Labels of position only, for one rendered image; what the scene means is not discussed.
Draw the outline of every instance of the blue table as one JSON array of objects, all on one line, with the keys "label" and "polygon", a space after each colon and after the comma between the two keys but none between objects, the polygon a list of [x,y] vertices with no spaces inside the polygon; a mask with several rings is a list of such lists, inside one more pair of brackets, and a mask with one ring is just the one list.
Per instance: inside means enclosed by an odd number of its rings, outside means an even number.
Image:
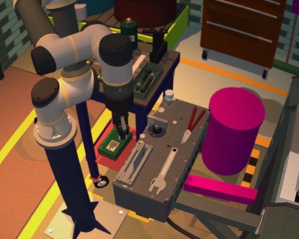
[{"label": "blue table", "polygon": [[[139,42],[138,49],[142,51],[142,54],[146,54],[144,52],[150,52],[151,45]],[[138,141],[138,139],[140,138],[140,134],[144,131],[145,127],[147,126],[147,115],[154,107],[160,95],[163,93],[164,96],[166,90],[173,89],[174,71],[179,64],[179,60],[180,60],[179,52],[168,50],[164,58],[160,62],[160,65],[164,66],[164,72],[160,76],[160,79],[158,80],[156,86],[152,89],[152,93],[148,95],[148,99],[144,101],[134,97],[134,104],[132,108],[129,110],[129,112],[132,112],[136,115],[136,135],[137,135],[136,141]],[[100,90],[98,95],[94,97],[92,100],[100,103],[104,103],[102,83],[100,83]],[[90,127],[86,102],[82,102],[76,105],[76,111],[78,115],[83,144],[85,148],[86,160],[88,162],[88,166],[90,169],[90,174],[91,174],[90,178],[95,182],[97,182],[101,177],[101,175],[99,173],[97,163],[95,162],[96,156],[94,150],[94,143],[92,140],[91,127]]]}]

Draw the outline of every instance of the cabinet caster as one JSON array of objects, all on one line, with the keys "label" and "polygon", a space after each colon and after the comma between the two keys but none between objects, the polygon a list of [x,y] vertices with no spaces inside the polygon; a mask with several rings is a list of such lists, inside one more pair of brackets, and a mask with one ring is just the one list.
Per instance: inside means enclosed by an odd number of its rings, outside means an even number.
[{"label": "cabinet caster", "polygon": [[208,52],[207,51],[205,51],[205,50],[203,50],[203,54],[202,54],[202,58],[203,59],[206,59],[207,58],[207,56],[208,56]]},{"label": "cabinet caster", "polygon": [[101,176],[97,182],[93,182],[96,188],[104,188],[109,185],[109,179],[107,176]]},{"label": "cabinet caster", "polygon": [[267,73],[268,73],[268,70],[265,69],[264,72],[263,72],[263,78],[264,78],[264,79],[267,77]]}]

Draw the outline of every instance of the magenta cylinder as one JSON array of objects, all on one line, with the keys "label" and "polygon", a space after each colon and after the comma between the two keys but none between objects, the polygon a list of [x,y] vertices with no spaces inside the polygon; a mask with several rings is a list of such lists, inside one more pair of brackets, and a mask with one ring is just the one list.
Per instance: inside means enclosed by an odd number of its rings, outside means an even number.
[{"label": "magenta cylinder", "polygon": [[202,148],[206,167],[220,175],[234,175],[248,164],[265,107],[253,93],[224,88],[210,99],[207,136]]}]

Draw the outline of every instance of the brown drawer cabinet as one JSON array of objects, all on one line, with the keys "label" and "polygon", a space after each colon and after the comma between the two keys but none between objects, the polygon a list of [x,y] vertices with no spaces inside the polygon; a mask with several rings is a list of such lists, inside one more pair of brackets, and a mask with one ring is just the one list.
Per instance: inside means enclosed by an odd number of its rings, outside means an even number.
[{"label": "brown drawer cabinet", "polygon": [[204,0],[202,58],[218,51],[272,68],[286,0]]}]

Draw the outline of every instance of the dark red barrel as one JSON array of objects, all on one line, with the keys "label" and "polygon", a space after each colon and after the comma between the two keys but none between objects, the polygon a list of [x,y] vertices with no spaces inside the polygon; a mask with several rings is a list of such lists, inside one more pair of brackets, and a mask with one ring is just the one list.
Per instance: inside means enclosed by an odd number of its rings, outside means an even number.
[{"label": "dark red barrel", "polygon": [[139,28],[164,26],[176,17],[175,0],[114,0],[114,17],[131,18]]}]

